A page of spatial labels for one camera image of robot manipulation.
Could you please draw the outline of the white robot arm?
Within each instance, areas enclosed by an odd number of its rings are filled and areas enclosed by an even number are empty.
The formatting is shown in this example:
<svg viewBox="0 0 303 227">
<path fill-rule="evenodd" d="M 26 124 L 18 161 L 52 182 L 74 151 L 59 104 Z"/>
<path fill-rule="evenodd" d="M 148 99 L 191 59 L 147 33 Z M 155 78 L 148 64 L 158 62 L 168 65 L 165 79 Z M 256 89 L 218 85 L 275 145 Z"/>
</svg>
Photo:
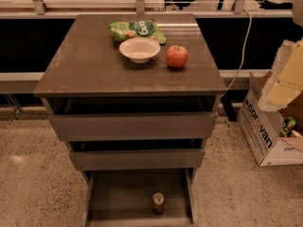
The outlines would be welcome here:
<svg viewBox="0 0 303 227">
<path fill-rule="evenodd" d="M 303 0 L 266 0 L 276 5 L 290 3 L 293 21 L 302 26 Z M 303 91 L 303 39 L 297 42 L 284 40 L 276 53 L 271 76 L 266 80 L 258 100 L 265 112 L 285 109 Z"/>
</svg>

